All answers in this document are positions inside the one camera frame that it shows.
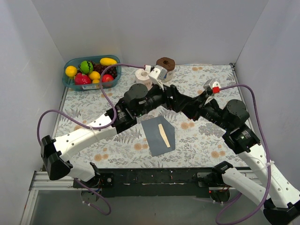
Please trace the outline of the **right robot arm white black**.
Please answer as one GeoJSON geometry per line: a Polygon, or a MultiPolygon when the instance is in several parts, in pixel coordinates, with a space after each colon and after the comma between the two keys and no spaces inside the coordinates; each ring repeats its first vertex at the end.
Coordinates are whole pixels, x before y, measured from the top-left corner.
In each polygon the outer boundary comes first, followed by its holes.
{"type": "Polygon", "coordinates": [[[267,159],[266,148],[245,124],[249,113],[240,100],[230,100],[221,109],[212,99],[188,97],[182,112],[190,119],[203,117],[225,130],[225,144],[242,159],[256,175],[261,185],[239,173],[232,164],[223,161],[212,168],[212,180],[217,186],[234,187],[255,204],[263,201],[263,213],[272,225],[287,225],[300,215],[300,192],[267,159]]]}

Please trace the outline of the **grey envelope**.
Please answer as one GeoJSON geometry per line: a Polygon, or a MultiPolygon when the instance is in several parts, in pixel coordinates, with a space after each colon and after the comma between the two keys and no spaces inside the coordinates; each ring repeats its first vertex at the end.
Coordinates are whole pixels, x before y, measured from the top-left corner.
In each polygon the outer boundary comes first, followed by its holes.
{"type": "Polygon", "coordinates": [[[142,121],[143,131],[145,133],[151,155],[157,157],[175,150],[175,128],[163,116],[158,116],[142,121]],[[170,148],[166,147],[163,141],[158,124],[162,124],[167,135],[170,148]]]}

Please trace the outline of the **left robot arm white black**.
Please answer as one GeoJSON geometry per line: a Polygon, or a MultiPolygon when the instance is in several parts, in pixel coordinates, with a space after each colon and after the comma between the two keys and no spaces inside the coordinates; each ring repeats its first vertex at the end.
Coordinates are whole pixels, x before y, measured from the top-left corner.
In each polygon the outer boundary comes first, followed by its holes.
{"type": "Polygon", "coordinates": [[[100,176],[94,165],[81,166],[70,159],[94,143],[115,136],[135,124],[137,118],[163,106],[180,112],[191,100],[181,94],[174,85],[153,85],[150,90],[143,84],[132,85],[124,96],[106,113],[67,135],[51,138],[49,135],[41,140],[41,157],[50,180],[59,180],[65,176],[79,178],[88,187],[96,187],[100,176]]]}

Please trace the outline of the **cream letter paper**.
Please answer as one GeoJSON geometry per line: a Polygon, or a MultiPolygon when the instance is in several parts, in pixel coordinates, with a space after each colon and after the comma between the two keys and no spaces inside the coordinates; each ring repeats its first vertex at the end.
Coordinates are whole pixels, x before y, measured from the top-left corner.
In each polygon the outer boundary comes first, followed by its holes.
{"type": "Polygon", "coordinates": [[[169,144],[169,141],[168,141],[168,138],[167,138],[167,135],[165,133],[163,125],[162,124],[158,124],[158,128],[159,128],[160,135],[161,135],[163,141],[166,144],[166,147],[170,148],[171,146],[169,144]]]}

